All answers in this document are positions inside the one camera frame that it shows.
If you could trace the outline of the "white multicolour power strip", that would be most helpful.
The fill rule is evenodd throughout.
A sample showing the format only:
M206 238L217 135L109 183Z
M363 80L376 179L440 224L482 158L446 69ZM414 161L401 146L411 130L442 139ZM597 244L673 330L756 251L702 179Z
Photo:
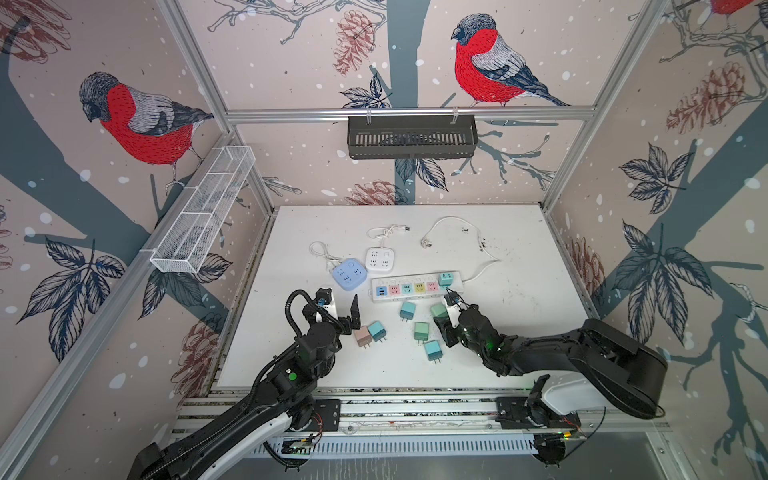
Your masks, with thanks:
M475 232L478 250L488 257L488 261L482 264L477 272L467 278L465 278L458 270L443 270L433 273L417 273L373 278L370 281L369 294L374 303L438 298L445 296L447 289L462 293L467 284L479 279L490 267L501 262L499 258L494 256L488 250L485 237L481 230L471 222L458 216L444 216L438 218L420 240L420 246L423 250L429 250L433 247L433 242L430 240L429 236L434 233L439 226L449 221L458 222L463 230L473 230ZM441 288L438 285L438 275L442 272L452 272L455 276L454 283L449 288Z

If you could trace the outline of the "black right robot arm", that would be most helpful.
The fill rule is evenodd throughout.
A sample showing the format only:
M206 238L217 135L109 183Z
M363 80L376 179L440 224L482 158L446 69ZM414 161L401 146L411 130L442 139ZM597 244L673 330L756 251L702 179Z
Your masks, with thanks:
M649 420L661 411L667 361L601 320L587 319L581 327L557 335L505 335L478 305L451 289L433 308L432 317L447 347L462 345L499 377L577 372L625 414Z

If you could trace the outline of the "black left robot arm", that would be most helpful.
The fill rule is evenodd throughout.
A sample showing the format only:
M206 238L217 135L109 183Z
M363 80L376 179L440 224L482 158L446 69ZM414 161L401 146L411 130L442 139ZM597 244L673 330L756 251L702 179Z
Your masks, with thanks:
M204 427L162 449L152 443L136 456L130 479L219 479L254 452L257 446L290 429L311 423L318 381L335 365L340 337L361 328L358 298L350 314L333 316L325 301L332 291L315 297L298 289L284 306L295 337L256 375L249 393Z

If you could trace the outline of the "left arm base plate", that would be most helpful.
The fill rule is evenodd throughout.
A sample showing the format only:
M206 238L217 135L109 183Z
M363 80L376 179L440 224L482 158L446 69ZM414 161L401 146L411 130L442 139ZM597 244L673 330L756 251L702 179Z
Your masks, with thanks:
M287 415L290 421L286 432L337 432L341 417L341 400L310 397L290 407Z

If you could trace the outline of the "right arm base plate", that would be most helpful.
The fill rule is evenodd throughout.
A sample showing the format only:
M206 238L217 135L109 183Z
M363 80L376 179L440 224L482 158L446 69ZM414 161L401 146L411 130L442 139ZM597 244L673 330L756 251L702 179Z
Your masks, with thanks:
M495 421L503 430L556 429L577 430L581 421L577 414L559 414L543 401L529 403L524 397L498 397L495 399Z

